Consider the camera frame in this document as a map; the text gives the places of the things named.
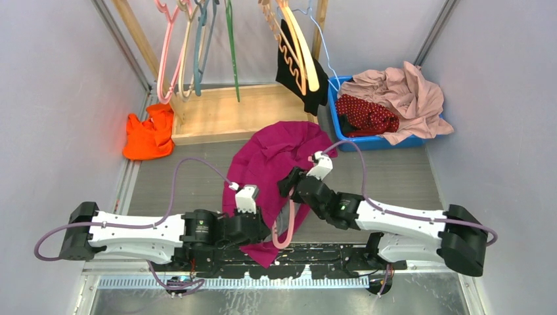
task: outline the blue plastic bin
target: blue plastic bin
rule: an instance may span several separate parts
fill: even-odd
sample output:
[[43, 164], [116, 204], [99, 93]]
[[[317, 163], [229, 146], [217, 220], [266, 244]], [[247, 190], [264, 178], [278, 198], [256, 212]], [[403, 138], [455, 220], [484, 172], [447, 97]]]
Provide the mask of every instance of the blue plastic bin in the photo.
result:
[[[350, 76], [342, 76], [342, 77], [338, 77], [338, 81], [340, 81], [340, 84], [342, 84], [344, 81], [348, 81], [349, 79], [351, 79], [352, 77]], [[336, 113], [336, 94], [337, 92], [332, 88], [331, 84], [333, 84], [337, 89], [338, 89], [338, 83], [336, 82], [336, 78], [335, 77], [331, 77], [330, 79], [330, 83], [329, 83], [329, 89], [328, 89], [328, 102], [329, 102], [329, 108], [331, 110], [331, 116], [332, 116], [332, 123], [334, 125], [334, 133], [336, 135], [336, 138], [338, 140], [350, 140], [354, 143], [356, 143], [356, 145], [358, 145], [358, 147], [360, 148], [360, 150], [383, 150], [383, 149], [396, 149], [396, 148], [411, 148], [414, 146], [421, 146], [423, 145], [427, 140], [426, 139], [422, 139], [422, 138], [418, 138], [417, 136], [409, 136], [408, 138], [406, 138], [404, 141], [400, 142], [399, 144], [396, 144], [394, 146], [392, 146], [385, 138], [382, 138], [380, 136], [359, 136], [359, 137], [355, 137], [355, 138], [348, 138], [346, 136], [344, 136], [342, 134], [342, 132], [340, 131], [340, 124], [338, 122], [338, 114]], [[338, 146], [338, 148], [341, 151], [356, 151], [356, 149], [348, 143], [343, 143], [341, 145]]]

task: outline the wooden clothes rack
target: wooden clothes rack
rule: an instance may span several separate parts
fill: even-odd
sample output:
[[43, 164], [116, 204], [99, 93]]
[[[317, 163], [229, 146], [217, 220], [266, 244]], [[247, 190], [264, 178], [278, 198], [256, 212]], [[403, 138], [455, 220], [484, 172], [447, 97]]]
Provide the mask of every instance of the wooden clothes rack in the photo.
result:
[[[133, 13], [128, 0], [112, 0], [129, 34], [154, 77], [158, 77], [159, 60]], [[316, 21], [324, 27], [328, 0], [319, 0]], [[319, 59], [321, 37], [317, 27], [311, 55]], [[163, 90], [169, 81], [164, 78]], [[278, 121], [311, 121], [317, 118], [303, 110], [303, 102], [279, 84], [241, 87], [241, 102], [234, 88], [204, 90], [183, 102], [176, 94], [170, 99], [174, 111], [172, 140], [176, 145], [248, 139], [256, 131]]]

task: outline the red polka dot fabric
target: red polka dot fabric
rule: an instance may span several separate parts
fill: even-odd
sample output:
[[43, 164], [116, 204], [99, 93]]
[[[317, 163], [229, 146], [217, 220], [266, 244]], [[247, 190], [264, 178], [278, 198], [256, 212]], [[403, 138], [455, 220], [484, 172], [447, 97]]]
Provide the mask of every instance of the red polka dot fabric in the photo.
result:
[[399, 118], [387, 108], [348, 94], [336, 101], [336, 112], [339, 116], [346, 115], [350, 125], [358, 129], [346, 134], [347, 137], [395, 133], [399, 128]]

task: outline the purple garment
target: purple garment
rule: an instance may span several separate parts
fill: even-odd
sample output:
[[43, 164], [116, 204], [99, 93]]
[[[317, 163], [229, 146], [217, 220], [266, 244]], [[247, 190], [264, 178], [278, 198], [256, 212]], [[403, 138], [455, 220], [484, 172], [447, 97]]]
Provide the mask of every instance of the purple garment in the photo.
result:
[[[288, 198], [280, 196], [277, 182], [288, 176], [295, 166], [310, 170], [313, 163], [307, 158], [330, 145], [332, 142], [328, 135], [314, 123], [280, 121], [252, 136], [232, 158], [227, 176], [241, 186], [257, 185], [259, 196], [256, 203], [261, 207], [265, 224], [272, 228], [282, 206], [288, 201]], [[335, 158], [337, 153], [332, 150], [328, 155]], [[223, 211], [233, 215], [235, 207], [234, 192], [225, 183]], [[307, 205], [300, 206], [296, 214], [294, 232], [300, 227], [309, 211]], [[285, 238], [286, 233], [283, 233], [278, 240], [283, 242]], [[271, 265], [279, 253], [271, 241], [242, 246], [241, 250], [265, 268]]]

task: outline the blue hanger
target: blue hanger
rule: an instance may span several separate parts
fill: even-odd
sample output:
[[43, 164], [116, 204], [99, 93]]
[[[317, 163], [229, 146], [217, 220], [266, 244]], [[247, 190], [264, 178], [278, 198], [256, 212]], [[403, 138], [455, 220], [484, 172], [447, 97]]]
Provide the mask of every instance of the blue hanger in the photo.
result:
[[[201, 80], [203, 80], [203, 74], [205, 72], [205, 66], [207, 65], [207, 55], [209, 55], [209, 46], [211, 45], [211, 38], [213, 37], [213, 28], [215, 27], [215, 21], [217, 16], [217, 5], [218, 0], [206, 0], [205, 3], [199, 2], [199, 0], [194, 0], [195, 4], [199, 6], [200, 16], [198, 18], [197, 33], [195, 37], [195, 50], [193, 59], [193, 78], [194, 78], [194, 88], [195, 95], [201, 96]], [[209, 30], [209, 38], [207, 39], [207, 47], [203, 47], [205, 50], [203, 56], [203, 65], [199, 68], [199, 50], [201, 46], [201, 33], [205, 25], [207, 24], [207, 6], [209, 2], [213, 3], [213, 20], [211, 22], [211, 28]]]
[[[321, 36], [321, 41], [323, 42], [323, 48], [325, 48], [325, 55], [327, 56], [327, 67], [329, 69], [331, 69], [332, 73], [334, 74], [334, 77], [336, 78], [336, 83], [338, 84], [338, 89], [340, 88], [340, 81], [338, 80], [338, 75], [336, 75], [336, 71], [334, 71], [334, 69], [331, 67], [330, 65], [330, 58], [329, 58], [329, 51], [327, 50], [327, 45], [325, 43], [325, 37], [323, 37], [323, 31], [321, 30], [321, 27], [319, 26], [319, 23], [317, 23], [317, 21], [313, 18], [312, 15], [312, 11], [313, 9], [311, 8], [311, 2], [313, 2], [313, 0], [309, 0], [308, 3], [308, 7], [306, 11], [303, 11], [301, 9], [296, 9], [296, 10], [292, 10], [292, 12], [296, 12], [299, 11], [304, 15], [309, 15], [309, 18], [313, 21], [313, 23], [315, 24], [315, 26], [317, 27], [317, 29], [319, 30], [319, 35]], [[277, 14], [281, 17], [284, 18], [282, 16], [282, 14], [280, 13], [280, 8], [277, 7]], [[327, 79], [327, 81], [329, 81], [330, 86], [338, 92], [338, 89], [334, 86], [334, 84], [332, 84], [332, 82]]]

